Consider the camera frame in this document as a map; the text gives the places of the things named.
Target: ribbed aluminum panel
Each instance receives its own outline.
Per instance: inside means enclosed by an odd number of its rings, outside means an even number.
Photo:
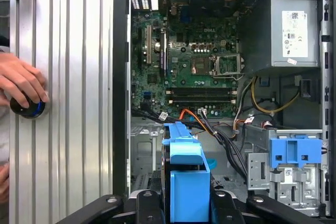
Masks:
[[[10,0],[11,50],[48,79],[49,112],[11,115],[10,223],[55,223],[112,192],[113,0]]]

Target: black holder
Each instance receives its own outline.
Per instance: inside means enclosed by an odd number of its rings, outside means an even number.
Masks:
[[[46,104],[42,101],[40,101],[39,103],[34,103],[27,95],[25,95],[25,97],[29,103],[29,108],[26,109],[22,107],[14,98],[12,98],[10,100],[11,110],[15,114],[21,115],[22,117],[28,119],[34,119],[40,116],[43,113]]]

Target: power supply label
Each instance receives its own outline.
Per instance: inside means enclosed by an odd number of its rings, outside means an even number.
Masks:
[[[308,21],[303,11],[282,11],[282,56],[308,57]]]

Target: yellow cable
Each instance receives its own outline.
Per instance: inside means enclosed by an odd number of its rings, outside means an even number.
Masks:
[[[276,109],[276,110],[265,110],[264,108],[260,107],[256,101],[256,97],[255,97],[255,86],[256,86],[256,83],[257,83],[257,77],[254,77],[253,78],[253,83],[252,83],[252,86],[251,86],[251,97],[252,97],[252,101],[254,103],[254,105],[258,108],[258,110],[260,110],[261,112],[264,112],[264,113],[277,113],[285,108],[287,108],[288,106],[290,106],[292,103],[294,103],[294,101],[296,100],[297,97],[299,97],[299,93],[297,93],[297,95],[295,97],[292,98],[292,100],[290,100],[288,103],[286,103],[284,106]]]

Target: blue plastic bracket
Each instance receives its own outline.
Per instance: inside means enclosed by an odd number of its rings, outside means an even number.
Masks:
[[[165,124],[169,127],[171,165],[198,165],[198,170],[171,170],[170,221],[208,222],[210,207],[210,169],[201,143],[191,136],[181,122]]]
[[[277,168],[279,164],[297,164],[302,168],[305,164],[320,164],[322,161],[321,139],[297,135],[296,138],[271,138],[269,143],[269,162],[272,168]]]

